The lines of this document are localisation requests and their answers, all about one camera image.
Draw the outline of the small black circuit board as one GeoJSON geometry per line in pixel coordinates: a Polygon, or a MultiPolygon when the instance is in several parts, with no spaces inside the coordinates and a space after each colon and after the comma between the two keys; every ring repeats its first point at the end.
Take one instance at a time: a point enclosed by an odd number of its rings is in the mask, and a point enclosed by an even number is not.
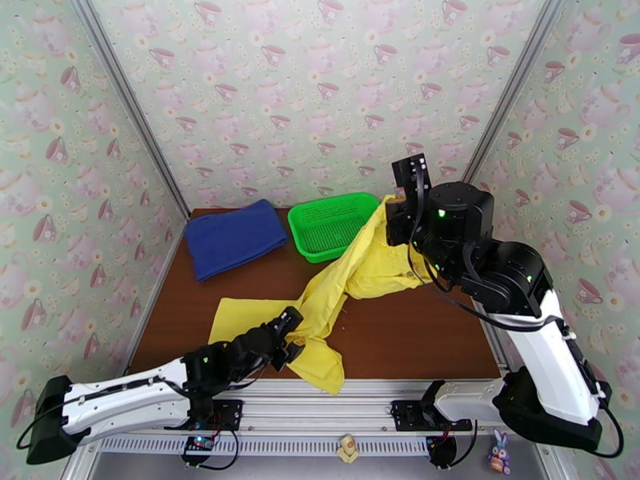
{"type": "Polygon", "coordinates": [[[216,439],[212,435],[190,435],[186,439],[182,454],[186,456],[211,455],[215,441],[216,439]]]}

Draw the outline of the cream toy figurine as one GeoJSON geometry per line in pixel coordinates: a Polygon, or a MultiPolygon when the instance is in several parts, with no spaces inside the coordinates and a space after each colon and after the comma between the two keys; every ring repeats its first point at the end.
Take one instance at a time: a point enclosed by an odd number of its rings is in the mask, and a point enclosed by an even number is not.
{"type": "Polygon", "coordinates": [[[352,435],[347,434],[340,439],[336,455],[346,464],[352,464],[358,458],[359,450],[352,435]]]}

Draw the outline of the folded blue trousers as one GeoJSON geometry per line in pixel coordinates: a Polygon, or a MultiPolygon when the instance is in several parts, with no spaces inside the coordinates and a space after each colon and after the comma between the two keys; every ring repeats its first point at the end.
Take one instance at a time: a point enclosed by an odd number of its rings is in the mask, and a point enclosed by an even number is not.
{"type": "Polygon", "coordinates": [[[252,262],[289,240],[275,208],[265,199],[194,218],[186,225],[185,237],[199,282],[252,262]]]}

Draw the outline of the black round mount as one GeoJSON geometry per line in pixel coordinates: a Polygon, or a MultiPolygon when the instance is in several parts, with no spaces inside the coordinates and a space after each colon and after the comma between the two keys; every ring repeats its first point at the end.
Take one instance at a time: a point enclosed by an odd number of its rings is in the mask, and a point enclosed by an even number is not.
{"type": "Polygon", "coordinates": [[[448,469],[456,459],[455,437],[427,437],[426,447],[430,463],[438,469],[448,469]]]}

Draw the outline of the purple bunny figurine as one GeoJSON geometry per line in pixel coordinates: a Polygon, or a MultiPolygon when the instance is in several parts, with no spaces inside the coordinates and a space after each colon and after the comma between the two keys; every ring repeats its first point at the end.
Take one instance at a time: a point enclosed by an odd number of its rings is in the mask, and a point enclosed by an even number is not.
{"type": "Polygon", "coordinates": [[[490,468],[500,474],[511,475],[510,453],[507,448],[510,443],[510,436],[507,432],[497,429],[493,429],[493,434],[494,445],[488,456],[490,468]]]}

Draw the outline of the aluminium table side rail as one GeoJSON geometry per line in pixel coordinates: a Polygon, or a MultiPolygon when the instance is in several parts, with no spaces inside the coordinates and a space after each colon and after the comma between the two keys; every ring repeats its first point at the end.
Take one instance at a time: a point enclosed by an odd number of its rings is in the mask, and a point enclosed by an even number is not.
{"type": "Polygon", "coordinates": [[[482,323],[482,328],[499,373],[503,377],[510,372],[510,364],[502,343],[502,339],[504,338],[503,332],[486,322],[482,323]]]}

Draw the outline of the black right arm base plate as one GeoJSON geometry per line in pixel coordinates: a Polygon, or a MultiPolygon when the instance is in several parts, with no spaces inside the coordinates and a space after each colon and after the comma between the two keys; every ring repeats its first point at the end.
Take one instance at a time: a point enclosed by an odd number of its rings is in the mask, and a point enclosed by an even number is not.
{"type": "Polygon", "coordinates": [[[420,401],[394,400],[390,414],[397,432],[468,432],[474,429],[469,419],[453,422],[444,417],[433,405],[420,401]]]}

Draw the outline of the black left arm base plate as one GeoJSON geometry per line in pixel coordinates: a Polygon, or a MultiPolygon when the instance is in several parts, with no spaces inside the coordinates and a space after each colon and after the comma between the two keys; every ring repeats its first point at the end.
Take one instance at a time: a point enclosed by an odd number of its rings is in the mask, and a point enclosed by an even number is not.
{"type": "Polygon", "coordinates": [[[244,401],[238,399],[215,399],[211,415],[214,430],[237,432],[242,420],[244,401]]]}

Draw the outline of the yellow trousers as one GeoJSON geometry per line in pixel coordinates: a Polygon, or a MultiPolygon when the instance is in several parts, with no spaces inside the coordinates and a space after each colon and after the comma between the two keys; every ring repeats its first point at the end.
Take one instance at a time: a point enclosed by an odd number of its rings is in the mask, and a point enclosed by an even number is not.
{"type": "Polygon", "coordinates": [[[380,298],[432,281],[416,251],[386,240],[386,204],[396,200],[385,196],[343,255],[316,274],[296,300],[222,298],[208,342],[231,341],[292,306],[303,316],[293,337],[305,348],[289,368],[312,386],[337,394],[345,382],[342,356],[326,340],[345,301],[380,298]]]}

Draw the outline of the aluminium corner post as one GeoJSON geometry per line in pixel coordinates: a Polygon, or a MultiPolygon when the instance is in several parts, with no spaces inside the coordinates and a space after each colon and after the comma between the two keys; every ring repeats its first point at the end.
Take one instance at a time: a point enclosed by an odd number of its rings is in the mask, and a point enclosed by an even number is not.
{"type": "Polygon", "coordinates": [[[147,153],[151,157],[154,167],[165,184],[174,204],[180,214],[185,219],[188,219],[191,216],[191,210],[185,198],[182,196],[182,192],[178,188],[176,179],[170,171],[170,166],[152,131],[147,116],[138,101],[126,72],[122,68],[122,64],[118,60],[114,44],[102,25],[100,16],[94,8],[92,1],[69,0],[69,2],[78,20],[82,24],[82,28],[90,41],[93,51],[102,64],[128,120],[132,123],[147,153]]]}
{"type": "Polygon", "coordinates": [[[565,5],[569,0],[544,0],[538,16],[529,31],[522,50],[514,64],[514,68],[501,93],[500,98],[490,116],[488,123],[462,175],[462,181],[472,183],[490,155],[493,145],[498,140],[510,111],[526,88],[526,82],[534,68],[537,58],[544,49],[565,5]]]}

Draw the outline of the aluminium frame rail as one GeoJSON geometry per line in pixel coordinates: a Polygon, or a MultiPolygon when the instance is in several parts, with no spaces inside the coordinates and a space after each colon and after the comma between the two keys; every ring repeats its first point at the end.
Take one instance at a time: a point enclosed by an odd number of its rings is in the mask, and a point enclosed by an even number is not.
{"type": "MultiPolygon", "coordinates": [[[[218,400],[242,401],[242,436],[391,436],[397,433],[390,413],[394,400],[419,400],[430,382],[348,379],[331,395],[301,379],[262,378],[244,390],[227,391],[218,400]]],[[[148,406],[112,413],[91,427],[89,441],[145,430],[170,434],[186,419],[184,398],[160,397],[148,406]]]]}

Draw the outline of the green plastic basket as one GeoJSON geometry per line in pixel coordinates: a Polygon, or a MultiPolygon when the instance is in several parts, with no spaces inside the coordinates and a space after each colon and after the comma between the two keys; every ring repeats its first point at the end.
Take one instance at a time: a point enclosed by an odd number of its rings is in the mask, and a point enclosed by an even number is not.
{"type": "Polygon", "coordinates": [[[357,192],[292,207],[287,220],[298,252],[313,264],[341,257],[378,205],[374,195],[357,192]]]}

